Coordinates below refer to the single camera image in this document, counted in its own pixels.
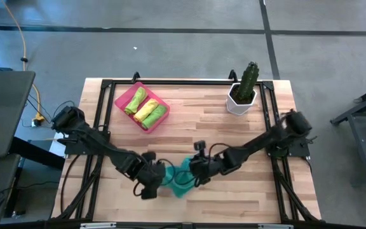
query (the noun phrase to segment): white pot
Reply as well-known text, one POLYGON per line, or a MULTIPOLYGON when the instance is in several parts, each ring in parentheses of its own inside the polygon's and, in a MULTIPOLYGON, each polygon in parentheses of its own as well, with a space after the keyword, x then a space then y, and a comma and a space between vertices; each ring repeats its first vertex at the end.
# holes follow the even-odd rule
POLYGON ((227 94, 227 110, 228 112, 234 114, 234 115, 243 115, 245 112, 248 111, 248 109, 254 104, 255 98, 257 97, 257 92, 254 90, 254 98, 252 99, 252 102, 250 104, 237 104, 233 98, 231 98, 230 93, 231 90, 240 83, 233 83, 231 85, 231 88, 228 91, 227 94))

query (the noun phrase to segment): gray floor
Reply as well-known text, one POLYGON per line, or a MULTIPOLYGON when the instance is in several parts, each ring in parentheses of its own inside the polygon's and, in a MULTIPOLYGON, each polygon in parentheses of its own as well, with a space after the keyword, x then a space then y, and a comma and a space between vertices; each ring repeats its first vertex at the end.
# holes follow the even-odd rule
MULTIPOLYGON (((23 25, 85 27, 263 29, 257 0, 8 1, 23 25)), ((278 30, 366 31, 366 0, 270 0, 269 22, 278 30)), ((0 25, 12 25, 0 8, 0 25)), ((66 100, 79 101, 86 77, 226 78, 250 60, 261 79, 272 79, 265 35, 25 32, 29 69, 36 72, 44 107, 51 113, 66 100)), ((361 164, 347 124, 329 120, 366 92, 366 37, 273 36, 283 80, 290 80, 298 110, 313 125, 313 178, 322 218, 366 226, 366 187, 352 188, 361 164)), ((21 69, 18 32, 0 31, 0 66, 21 69)), ((22 118, 29 125, 32 107, 22 118)), ((19 126, 23 139, 53 136, 47 128, 19 126)), ((32 219, 47 218, 33 204, 32 219)))

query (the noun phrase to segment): pink tray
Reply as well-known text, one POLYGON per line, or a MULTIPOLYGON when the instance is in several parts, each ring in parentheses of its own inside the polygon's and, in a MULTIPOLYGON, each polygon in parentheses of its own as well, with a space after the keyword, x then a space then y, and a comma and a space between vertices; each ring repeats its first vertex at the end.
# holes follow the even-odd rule
POLYGON ((169 115, 169 110, 170 110, 170 106, 168 104, 166 104, 165 102, 163 102, 163 100, 161 100, 158 96, 156 96, 152 91, 150 91, 149 88, 147 88, 145 85, 143 85, 141 82, 137 82, 135 83, 132 87, 130 87, 124 94, 122 94, 118 99, 115 100, 115 106, 117 106, 122 113, 124 113, 125 115, 127 115, 124 110, 126 108, 126 106, 131 102, 133 96, 135 95, 135 92, 137 92, 138 88, 142 87, 143 89, 146 90, 147 93, 147 97, 146 99, 139 104, 138 107, 138 111, 139 109, 144 106, 144 104, 149 100, 149 99, 156 99, 159 104, 162 104, 166 107, 166 113, 148 130, 145 130, 141 124, 137 121, 135 121, 133 119, 133 114, 128 115, 130 117, 130 119, 136 123, 145 133, 149 134, 151 133, 168 115, 169 115))

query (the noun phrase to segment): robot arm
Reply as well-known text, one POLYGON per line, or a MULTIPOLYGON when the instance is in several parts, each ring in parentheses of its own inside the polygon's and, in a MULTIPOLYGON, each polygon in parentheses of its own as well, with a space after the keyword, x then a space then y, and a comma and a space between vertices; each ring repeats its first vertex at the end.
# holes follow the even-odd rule
POLYGON ((94 155, 108 156, 116 170, 132 181, 138 180, 144 185, 141 192, 142 199, 156 198, 159 188, 165 176, 165 164, 155 161, 154 152, 142 155, 113 146, 107 141, 101 132, 90 128, 85 122, 82 110, 75 107, 65 107, 52 120, 52 129, 57 132, 69 134, 69 138, 59 142, 66 146, 82 145, 94 155))
POLYGON ((190 171, 197 177, 195 186, 210 182, 210 178, 217 174, 227 175, 239 169, 248 157, 266 147, 286 148, 295 139, 306 137, 311 125, 301 112, 291 110, 269 131, 252 139, 241 147, 227 148, 209 157, 205 155, 205 142, 196 143, 199 150, 190 161, 190 171))

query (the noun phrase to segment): butcher block tabletop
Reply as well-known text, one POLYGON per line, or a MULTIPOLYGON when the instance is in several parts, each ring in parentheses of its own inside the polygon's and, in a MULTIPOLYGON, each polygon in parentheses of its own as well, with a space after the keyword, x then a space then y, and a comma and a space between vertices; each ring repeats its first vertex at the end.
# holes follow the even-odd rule
MULTIPOLYGON (((97 108, 102 78, 87 78, 79 108, 86 122, 92 126, 97 108)), ((295 109, 290 82, 276 80, 274 91, 279 112, 295 109)), ((114 99, 131 85, 116 85, 114 99)), ((157 159, 169 159, 180 165, 183 159, 195 154, 193 143, 204 140, 207 146, 223 142, 241 146, 266 131, 259 89, 254 105, 243 116, 227 112, 228 85, 147 85, 170 106, 170 114, 152 133, 146 134, 116 106, 112 107, 109 131, 111 143, 119 148, 138 153, 156 152, 157 159)), ((271 103, 266 93, 269 112, 271 103)), ((106 99, 102 110, 104 122, 106 99)), ((213 148, 218 153, 224 146, 213 148)), ((59 187, 74 156, 64 165, 59 187)), ((64 190, 64 207, 68 206, 80 189, 86 156, 80 156, 72 167, 64 190)), ((288 159, 294 190, 312 215, 320 218, 313 179, 306 161, 288 159)), ((280 216, 273 181, 271 161, 265 150, 249 157, 239 170, 226 176, 217 175, 206 185, 193 188, 177 198, 171 190, 160 188, 158 197, 141 200, 133 195, 135 183, 115 170, 108 157, 102 166, 95 205, 94 221, 135 222, 194 222, 194 223, 279 223, 280 216)), ((60 214, 59 188, 52 217, 60 214)), ((291 217, 288 196, 283 198, 291 217)), ((90 191, 86 196, 87 211, 90 191)))

